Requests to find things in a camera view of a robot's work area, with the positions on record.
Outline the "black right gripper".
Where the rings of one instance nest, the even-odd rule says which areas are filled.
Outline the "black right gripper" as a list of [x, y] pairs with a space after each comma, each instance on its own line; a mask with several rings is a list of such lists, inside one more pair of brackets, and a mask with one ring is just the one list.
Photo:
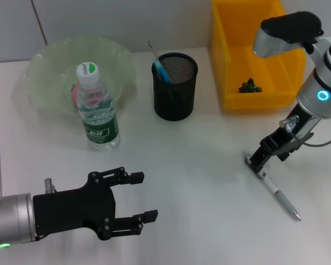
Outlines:
[[[291, 132], [301, 141], [312, 137], [311, 131], [320, 122], [320, 119], [308, 114], [298, 104], [287, 118], [293, 116], [298, 116], [298, 121], [295, 122], [295, 125], [290, 125]], [[255, 173], [259, 173], [268, 160], [276, 155], [277, 151], [295, 151], [300, 146], [301, 144], [286, 130], [285, 126], [279, 127], [261, 140], [259, 148], [249, 159], [250, 165], [254, 166]]]

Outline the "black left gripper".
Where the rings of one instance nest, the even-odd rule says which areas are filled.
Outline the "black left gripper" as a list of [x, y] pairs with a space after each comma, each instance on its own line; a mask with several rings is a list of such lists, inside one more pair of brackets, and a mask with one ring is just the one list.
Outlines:
[[131, 217], [115, 218], [111, 187], [141, 184], [143, 172], [127, 173], [124, 167], [91, 172], [84, 186], [33, 196], [35, 229], [38, 237], [88, 228], [100, 240], [140, 235], [145, 224], [155, 222], [158, 210]]

